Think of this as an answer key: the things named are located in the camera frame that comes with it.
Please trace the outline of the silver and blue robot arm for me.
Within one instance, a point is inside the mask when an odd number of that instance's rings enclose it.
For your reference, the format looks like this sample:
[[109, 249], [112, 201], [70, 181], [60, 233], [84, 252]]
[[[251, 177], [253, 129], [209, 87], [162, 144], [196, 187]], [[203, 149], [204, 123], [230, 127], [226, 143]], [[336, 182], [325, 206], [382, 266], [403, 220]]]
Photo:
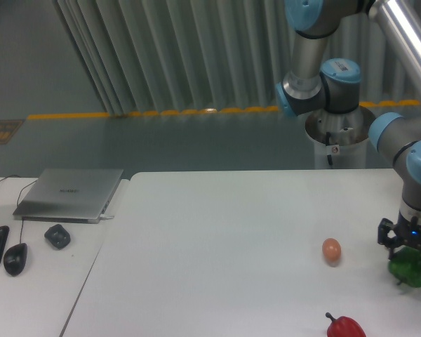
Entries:
[[[360, 130], [364, 122], [358, 66], [349, 60], [323, 59], [343, 18], [365, 13], [375, 22], [421, 95], [421, 21], [406, 1], [287, 1], [285, 7], [295, 42], [290, 69], [276, 85], [276, 99], [289, 115], [323, 110], [319, 133], [324, 144], [340, 145], [334, 127], [342, 120], [351, 131]], [[368, 137], [403, 181], [399, 217], [380, 222], [377, 241], [388, 249], [390, 261], [405, 248], [421, 255], [421, 117], [382, 114], [371, 124]]]

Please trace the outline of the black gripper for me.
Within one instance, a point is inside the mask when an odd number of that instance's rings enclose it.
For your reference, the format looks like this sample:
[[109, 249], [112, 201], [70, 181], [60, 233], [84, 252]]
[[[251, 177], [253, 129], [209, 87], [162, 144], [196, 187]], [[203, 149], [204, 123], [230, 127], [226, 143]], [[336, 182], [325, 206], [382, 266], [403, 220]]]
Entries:
[[413, 248], [419, 247], [421, 254], [421, 225], [418, 217], [412, 217], [407, 220], [400, 213], [397, 224], [387, 218], [383, 218], [377, 228], [377, 243], [388, 250], [388, 259], [392, 260], [395, 256], [395, 250], [400, 247], [400, 238], [406, 246]]

